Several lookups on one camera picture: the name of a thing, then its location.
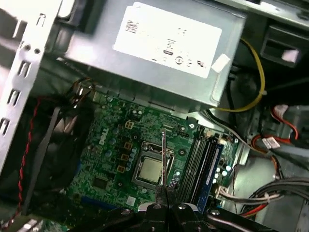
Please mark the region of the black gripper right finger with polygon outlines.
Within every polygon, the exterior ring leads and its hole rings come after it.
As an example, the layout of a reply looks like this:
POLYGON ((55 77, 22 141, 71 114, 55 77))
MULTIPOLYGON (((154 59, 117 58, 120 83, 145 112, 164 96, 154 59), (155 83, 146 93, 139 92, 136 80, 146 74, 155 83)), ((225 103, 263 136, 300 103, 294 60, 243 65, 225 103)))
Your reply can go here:
POLYGON ((172 232, 273 232, 274 229, 220 208, 200 213, 194 204, 177 199, 175 188, 167 188, 172 232))

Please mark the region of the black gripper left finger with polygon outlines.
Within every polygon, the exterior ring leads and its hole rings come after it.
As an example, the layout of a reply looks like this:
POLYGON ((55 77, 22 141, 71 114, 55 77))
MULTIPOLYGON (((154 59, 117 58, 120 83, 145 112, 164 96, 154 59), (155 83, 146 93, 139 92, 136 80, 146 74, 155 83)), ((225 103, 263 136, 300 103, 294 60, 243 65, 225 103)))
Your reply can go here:
POLYGON ((103 223, 105 232, 165 232, 167 230, 167 187, 155 189, 155 202, 140 205, 138 212, 117 208, 103 223))

